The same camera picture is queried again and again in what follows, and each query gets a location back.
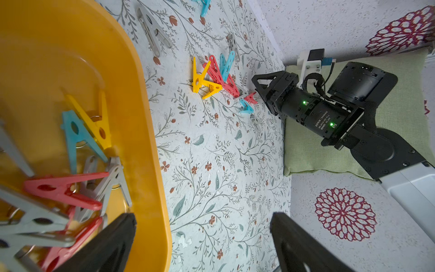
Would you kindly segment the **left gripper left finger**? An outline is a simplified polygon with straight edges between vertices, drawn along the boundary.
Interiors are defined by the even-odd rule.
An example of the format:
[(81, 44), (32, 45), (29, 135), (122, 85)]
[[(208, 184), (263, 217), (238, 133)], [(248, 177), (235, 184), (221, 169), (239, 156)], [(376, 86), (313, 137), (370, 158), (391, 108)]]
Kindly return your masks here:
[(123, 272), (137, 229), (133, 213), (123, 213), (94, 237), (57, 272)]

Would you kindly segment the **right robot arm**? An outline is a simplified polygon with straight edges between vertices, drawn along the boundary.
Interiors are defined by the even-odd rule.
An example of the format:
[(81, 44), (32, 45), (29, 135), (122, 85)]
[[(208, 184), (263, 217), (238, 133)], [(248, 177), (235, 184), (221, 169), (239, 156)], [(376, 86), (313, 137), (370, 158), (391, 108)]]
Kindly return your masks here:
[(396, 75), (349, 62), (331, 87), (321, 74), (258, 74), (252, 82), (269, 111), (293, 119), (322, 138), (323, 146), (346, 147), (369, 176), (419, 227), (435, 236), (435, 168), (399, 134), (376, 126), (378, 106), (397, 84)]

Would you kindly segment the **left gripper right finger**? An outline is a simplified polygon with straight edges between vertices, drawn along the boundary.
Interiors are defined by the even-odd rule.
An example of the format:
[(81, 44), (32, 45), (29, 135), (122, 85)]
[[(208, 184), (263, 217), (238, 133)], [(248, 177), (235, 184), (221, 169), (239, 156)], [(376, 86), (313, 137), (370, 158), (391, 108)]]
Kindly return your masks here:
[(353, 271), (285, 213), (273, 214), (270, 232), (282, 272)]

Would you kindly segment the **yellow plastic storage box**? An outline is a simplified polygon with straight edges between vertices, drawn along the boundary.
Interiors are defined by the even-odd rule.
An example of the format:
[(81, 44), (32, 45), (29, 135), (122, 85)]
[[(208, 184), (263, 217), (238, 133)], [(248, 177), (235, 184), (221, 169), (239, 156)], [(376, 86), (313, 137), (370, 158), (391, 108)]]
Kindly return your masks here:
[[(112, 147), (101, 149), (109, 161), (121, 159), (133, 205), (114, 187), (107, 224), (80, 249), (133, 213), (137, 229), (124, 271), (168, 271), (168, 214), (142, 64), (122, 27), (95, 1), (1, 2), (1, 120), (35, 172), (28, 177), (1, 149), (1, 270), (44, 272), (40, 264), (51, 248), (71, 247), (82, 229), (103, 219), (96, 211), (79, 223), (76, 206), (23, 189), (27, 180), (72, 175), (61, 125), (62, 112), (74, 110), (65, 95), (97, 119), (100, 90), (112, 135)], [(97, 158), (96, 173), (107, 172), (109, 162), (85, 142), (76, 148), (77, 174), (85, 174), (89, 156)]]

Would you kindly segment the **yellow clothespin pair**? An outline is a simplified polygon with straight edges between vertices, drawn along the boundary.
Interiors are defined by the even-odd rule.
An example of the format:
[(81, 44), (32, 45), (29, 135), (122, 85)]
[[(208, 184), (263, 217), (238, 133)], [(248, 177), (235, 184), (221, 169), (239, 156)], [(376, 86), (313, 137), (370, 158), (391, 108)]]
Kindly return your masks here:
[(205, 80), (205, 76), (210, 69), (210, 65), (211, 62), (208, 61), (206, 67), (203, 69), (203, 72), (201, 74), (198, 74), (196, 58), (193, 57), (193, 82), (192, 82), (193, 92), (198, 94), (201, 87), (207, 87), (209, 90), (207, 94), (202, 96), (203, 100), (212, 97), (213, 95), (219, 93), (223, 89), (222, 85)]

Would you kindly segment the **floral table mat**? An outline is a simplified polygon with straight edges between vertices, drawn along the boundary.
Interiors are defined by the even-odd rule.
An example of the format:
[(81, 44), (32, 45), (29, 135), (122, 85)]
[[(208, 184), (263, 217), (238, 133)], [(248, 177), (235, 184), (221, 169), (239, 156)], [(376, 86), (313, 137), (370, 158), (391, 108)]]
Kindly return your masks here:
[[(279, 263), (272, 214), (290, 209), (283, 175), (283, 125), (262, 101), (253, 114), (226, 90), (203, 100), (191, 88), (193, 57), (229, 53), (234, 34), (240, 61), (230, 71), (243, 93), (256, 74), (284, 68), (249, 1), (212, 1), (201, 17), (194, 1), (101, 1), (140, 57), (147, 88), (172, 238), (172, 272), (271, 272)], [(153, 55), (136, 9), (145, 7), (172, 43)]]

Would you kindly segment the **green pillow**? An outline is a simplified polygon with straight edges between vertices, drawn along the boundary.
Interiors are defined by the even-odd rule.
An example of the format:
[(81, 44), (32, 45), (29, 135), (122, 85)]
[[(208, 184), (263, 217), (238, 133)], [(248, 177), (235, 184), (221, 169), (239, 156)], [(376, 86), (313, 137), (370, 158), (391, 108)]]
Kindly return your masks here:
[[(434, 164), (428, 121), (424, 114), (421, 77), (427, 55), (427, 49), (418, 49), (408, 53), (358, 58), (356, 62), (398, 77), (398, 83), (377, 109), (376, 124), (399, 134), (430, 164)], [(288, 118), (284, 139), (284, 175), (324, 170), (370, 178), (349, 149), (339, 151), (332, 146), (323, 147), (321, 141), (322, 138), (314, 132)]]

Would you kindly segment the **grey clothespin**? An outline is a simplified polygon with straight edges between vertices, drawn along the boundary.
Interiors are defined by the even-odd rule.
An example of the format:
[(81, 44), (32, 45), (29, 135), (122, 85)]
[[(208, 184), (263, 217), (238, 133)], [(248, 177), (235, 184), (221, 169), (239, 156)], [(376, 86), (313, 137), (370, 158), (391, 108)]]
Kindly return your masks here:
[(235, 57), (234, 57), (235, 61), (239, 62), (240, 61), (239, 47), (236, 43), (236, 39), (235, 39), (234, 34), (228, 35), (228, 44), (229, 44), (230, 51), (235, 53)]
[(17, 148), (4, 126), (5, 123), (1, 120), (1, 149), (12, 159), (23, 173), (28, 177), (34, 177), (34, 170), (31, 168), (21, 151)]
[(158, 25), (154, 17), (146, 10), (145, 7), (138, 6), (136, 9), (139, 24), (144, 30), (147, 40), (150, 44), (153, 55), (157, 58), (160, 57), (160, 50), (158, 43), (162, 43), (168, 49), (172, 48), (172, 43), (169, 37)]
[[(85, 162), (83, 173), (96, 173), (96, 170), (97, 158), (96, 156), (89, 156)], [(98, 184), (91, 181), (84, 181), (80, 183), (79, 187), (79, 192), (82, 195), (102, 203), (102, 208), (98, 211), (100, 213), (100, 216), (103, 217), (103, 221), (105, 224), (107, 224), (108, 221), (106, 210), (109, 204), (111, 192), (114, 187), (120, 187), (124, 200), (129, 207), (132, 207), (133, 205), (129, 188), (123, 172), (123, 165), (121, 164), (121, 159), (119, 157), (111, 157), (109, 161), (109, 166), (107, 166), (106, 171), (109, 172), (108, 177), (91, 179), (91, 181), (95, 181), (96, 179), (102, 179)], [(96, 211), (77, 206), (75, 207), (74, 220), (79, 223), (83, 223), (89, 220), (94, 212)]]

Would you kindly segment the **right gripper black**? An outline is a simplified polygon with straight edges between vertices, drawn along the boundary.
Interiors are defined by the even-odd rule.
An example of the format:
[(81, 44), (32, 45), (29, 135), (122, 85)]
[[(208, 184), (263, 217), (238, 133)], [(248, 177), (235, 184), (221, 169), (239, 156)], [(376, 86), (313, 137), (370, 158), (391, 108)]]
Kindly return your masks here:
[(293, 119), (324, 139), (342, 138), (363, 114), (355, 105), (329, 101), (298, 88), (295, 73), (257, 74), (251, 81), (271, 114), (282, 121)]

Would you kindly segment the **small red clothespin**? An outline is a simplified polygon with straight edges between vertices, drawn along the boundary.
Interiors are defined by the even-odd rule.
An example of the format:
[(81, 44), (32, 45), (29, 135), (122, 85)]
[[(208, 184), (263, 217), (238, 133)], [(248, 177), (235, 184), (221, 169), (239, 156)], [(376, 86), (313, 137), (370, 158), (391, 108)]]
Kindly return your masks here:
[(254, 91), (254, 92), (251, 92), (249, 95), (247, 95), (247, 96), (245, 96), (243, 99), (245, 100), (245, 101), (247, 101), (248, 103), (250, 103), (250, 104), (258, 104), (258, 102), (256, 101), (256, 99), (255, 99), (255, 97), (254, 97), (254, 95), (256, 94), (256, 92)]

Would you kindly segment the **teal clothespin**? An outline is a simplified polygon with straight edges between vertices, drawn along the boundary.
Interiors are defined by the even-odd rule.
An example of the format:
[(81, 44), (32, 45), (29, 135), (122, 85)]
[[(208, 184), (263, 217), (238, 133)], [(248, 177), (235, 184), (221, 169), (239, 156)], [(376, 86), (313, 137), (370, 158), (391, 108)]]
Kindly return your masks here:
[(250, 104), (246, 100), (242, 99), (239, 102), (241, 105), (239, 113), (241, 113), (241, 114), (253, 114), (254, 113), (254, 109), (250, 106)]
[(207, 11), (210, 6), (211, 0), (193, 0), (193, 1), (202, 4), (201, 17), (204, 18), (207, 15)]
[(85, 142), (104, 163), (109, 162), (102, 149), (85, 128), (83, 121), (79, 119), (74, 111), (62, 112), (62, 121), (63, 124), (61, 125), (61, 129), (65, 132), (71, 174), (77, 174), (76, 146), (79, 142)]

